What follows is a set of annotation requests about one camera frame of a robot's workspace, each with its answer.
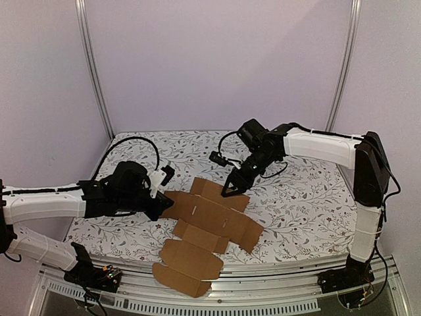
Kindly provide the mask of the brown cardboard box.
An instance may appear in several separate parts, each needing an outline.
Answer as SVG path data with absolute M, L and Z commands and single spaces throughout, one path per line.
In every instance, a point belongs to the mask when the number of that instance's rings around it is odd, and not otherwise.
M 173 206 L 162 214 L 175 219 L 174 238 L 164 241 L 161 262 L 154 263 L 155 280 L 192 298 L 204 296 L 224 266 L 219 258 L 230 242 L 251 253 L 263 226 L 245 214 L 250 198 L 244 194 L 223 197 L 223 187 L 195 178 L 190 191 L 167 191 Z

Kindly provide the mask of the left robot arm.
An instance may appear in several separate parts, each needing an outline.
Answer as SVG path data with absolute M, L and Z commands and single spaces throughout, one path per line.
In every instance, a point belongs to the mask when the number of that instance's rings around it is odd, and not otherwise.
M 174 202 L 159 191 L 174 176 L 167 165 L 147 171 L 134 161 L 123 161 L 101 180 L 81 180 L 57 188 L 22 189 L 1 187 L 1 253 L 15 253 L 56 266 L 84 286 L 98 279 L 85 247 L 58 242 L 34 232 L 22 222 L 60 217 L 97 218 L 145 213 L 157 221 Z

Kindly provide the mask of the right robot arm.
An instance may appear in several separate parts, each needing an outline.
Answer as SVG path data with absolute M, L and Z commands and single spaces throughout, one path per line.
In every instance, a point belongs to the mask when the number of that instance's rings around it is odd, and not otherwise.
M 366 274 L 377 239 L 386 222 L 389 183 L 395 181 L 380 137 L 375 132 L 354 136 L 309 129 L 291 122 L 272 130 L 252 118 L 235 132 L 250 156 L 234 165 L 221 195 L 244 194 L 272 163 L 284 157 L 308 157 L 341 165 L 354 172 L 357 223 L 351 251 L 340 281 L 354 287 Z

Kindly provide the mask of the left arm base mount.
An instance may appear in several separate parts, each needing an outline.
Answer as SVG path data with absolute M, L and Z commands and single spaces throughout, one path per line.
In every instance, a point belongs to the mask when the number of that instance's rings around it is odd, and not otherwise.
M 95 267 L 91 257 L 83 245 L 72 242 L 76 251 L 76 265 L 64 272 L 64 280 L 81 286 L 111 293 L 117 293 L 122 278 L 122 271 L 118 267 L 106 265 Z

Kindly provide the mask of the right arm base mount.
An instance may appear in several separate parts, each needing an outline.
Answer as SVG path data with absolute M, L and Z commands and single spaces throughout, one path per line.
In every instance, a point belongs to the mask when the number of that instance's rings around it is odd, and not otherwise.
M 322 293 L 337 292 L 374 281 L 370 260 L 362 262 L 347 256 L 344 268 L 329 269 L 318 274 L 317 284 Z

